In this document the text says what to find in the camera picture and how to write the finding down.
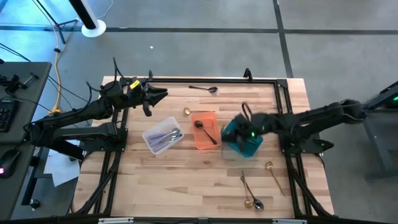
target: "computer mouse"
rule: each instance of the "computer mouse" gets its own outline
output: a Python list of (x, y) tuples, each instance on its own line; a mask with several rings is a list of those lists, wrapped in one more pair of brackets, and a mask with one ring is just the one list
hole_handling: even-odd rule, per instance
[(13, 175), (17, 166), (19, 151), (15, 149), (8, 150), (0, 158), (0, 178), (5, 179)]

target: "desk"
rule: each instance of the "desk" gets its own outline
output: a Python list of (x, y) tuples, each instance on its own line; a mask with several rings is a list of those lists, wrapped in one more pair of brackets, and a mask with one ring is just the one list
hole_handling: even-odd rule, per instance
[[(39, 102), (50, 69), (51, 63), (49, 62), (6, 62), (0, 65), (0, 74), (7, 77), (15, 74), (24, 82), (30, 77), (30, 72), (35, 73), (39, 79), (31, 80), (27, 84), (28, 88), (26, 90), (17, 90), (15, 95), (19, 98)], [(6, 96), (4, 89), (5, 87), (0, 86), (0, 98)], [(23, 140), (25, 132), (22, 127), (32, 120), (35, 109), (36, 105), (33, 103), (20, 102), (11, 129), (8, 133), (0, 133), (0, 156), (8, 150), (14, 149), (16, 144)], [(19, 192), (24, 183), (27, 169), (30, 165), (30, 160), (32, 159), (34, 148), (29, 142), (21, 145), (18, 148), (21, 153), (15, 173), (8, 179), (0, 179), (0, 198), (2, 203), (0, 220), (8, 219), (12, 215)]]
[[(112, 81), (105, 77), (103, 84)], [(302, 79), (288, 79), (294, 113), (309, 109)], [(114, 193), (112, 216), (125, 217), (217, 217), (217, 218), (292, 218), (292, 199), (285, 158), (280, 152), (278, 137), (264, 135), (264, 142), (252, 159), (225, 158), (221, 149), (198, 150), (193, 139), (191, 110), (215, 110), (219, 127), (227, 125), (241, 112), (247, 101), (253, 113), (276, 113), (274, 87), (269, 84), (198, 84), (218, 87), (217, 96), (207, 91), (188, 89), (188, 83), (154, 83), (168, 88), (169, 95), (151, 108), (152, 117), (145, 117), (141, 107), (130, 109), (127, 119), (129, 136), (122, 154)], [(159, 155), (147, 148), (142, 133), (169, 116), (174, 116), (184, 130), (184, 139)], [(94, 121), (99, 125), (109, 120)], [(83, 163), (75, 191), (74, 206), (79, 209), (93, 193), (100, 179), (103, 152), (92, 153)], [(274, 173), (284, 188), (280, 192), (268, 170), (266, 161), (274, 163)], [(324, 208), (333, 213), (325, 171), (319, 158), (303, 154), (309, 189)], [(245, 191), (239, 177), (245, 171), (254, 195), (265, 209), (256, 212), (244, 207)], [(298, 192), (304, 211), (302, 194)], [(102, 206), (106, 203), (106, 194)]]

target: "white base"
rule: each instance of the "white base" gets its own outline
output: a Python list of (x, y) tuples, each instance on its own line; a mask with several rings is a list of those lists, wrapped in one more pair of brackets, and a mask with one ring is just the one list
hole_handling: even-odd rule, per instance
[(85, 36), (85, 37), (97, 37), (100, 36), (101, 34), (103, 34), (106, 30), (106, 24), (104, 21), (98, 20), (98, 27), (95, 29), (87, 29), (86, 26), (83, 25), (83, 27), (81, 28), (81, 33)]

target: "gray desk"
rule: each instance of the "gray desk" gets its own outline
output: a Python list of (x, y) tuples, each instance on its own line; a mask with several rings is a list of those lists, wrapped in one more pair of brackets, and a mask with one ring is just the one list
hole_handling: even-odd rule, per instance
[[(20, 76), (22, 81), (30, 76), (30, 72), (35, 73), (39, 77), (38, 80), (27, 84), (28, 89), (17, 90), (15, 92), (18, 98), (34, 102), (39, 102), (50, 69), (51, 63), (49, 62), (6, 62), (0, 64), (1, 75), (11, 77), (15, 74)], [(0, 98), (6, 96), (4, 89), (5, 87), (0, 86)], [(31, 122), (35, 110), (35, 104), (25, 101), (20, 102), (10, 131), (8, 133), (0, 133), (0, 156), (7, 150), (15, 148), (16, 144), (24, 138), (25, 133), (22, 127)], [(34, 146), (29, 142), (25, 142), (19, 147), (19, 150), (21, 153), (15, 173), (8, 179), (0, 179), (0, 198), (2, 203), (0, 220), (9, 219), (12, 215), (27, 169), (30, 165), (30, 160), (32, 159)]]

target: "black spoon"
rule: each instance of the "black spoon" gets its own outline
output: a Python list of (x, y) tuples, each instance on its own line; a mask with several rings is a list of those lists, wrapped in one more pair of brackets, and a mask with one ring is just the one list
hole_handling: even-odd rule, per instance
[(210, 140), (213, 142), (213, 144), (217, 144), (217, 141), (214, 140), (208, 133), (207, 131), (203, 128), (203, 123), (201, 121), (195, 121), (195, 127), (202, 129), (205, 131), (205, 133), (207, 134), (207, 136), (209, 136)]
[(215, 86), (212, 86), (212, 87), (210, 87), (210, 88), (201, 88), (201, 87), (196, 87), (196, 86), (188, 86), (189, 88), (197, 88), (197, 89), (199, 89), (199, 90), (207, 90), (207, 91), (209, 91), (210, 93), (214, 93), (214, 92), (216, 92), (217, 90), (218, 90), (218, 88), (217, 87), (215, 87)]
[(246, 183), (246, 180), (243, 176), (241, 176), (241, 180), (242, 180), (243, 184), (246, 185), (246, 187), (248, 188), (248, 190), (251, 194), (251, 197), (253, 198), (254, 208), (256, 208), (259, 211), (264, 211), (264, 205), (262, 204), (262, 202), (260, 200), (258, 200), (257, 198), (254, 197), (253, 193), (251, 192), (251, 190), (248, 186), (248, 183)]

